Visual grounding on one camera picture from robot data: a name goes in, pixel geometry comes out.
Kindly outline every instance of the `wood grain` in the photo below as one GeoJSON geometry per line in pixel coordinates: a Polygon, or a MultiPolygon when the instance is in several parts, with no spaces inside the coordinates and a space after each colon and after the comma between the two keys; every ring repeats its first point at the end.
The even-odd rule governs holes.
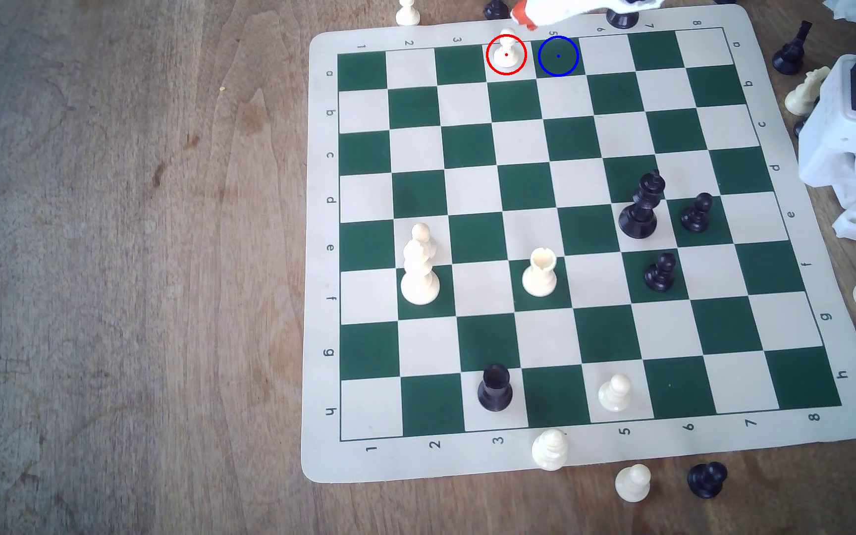
{"type": "MultiPolygon", "coordinates": [[[[856,52],[817,0],[743,5],[767,56],[802,18],[808,67],[856,52]]],[[[856,441],[709,456],[731,471],[709,502],[684,483],[704,457],[650,461],[635,505],[625,464],[303,477],[309,41],[397,8],[0,0],[0,533],[856,533],[856,441]]],[[[856,243],[811,195],[850,296],[856,243]]]]}

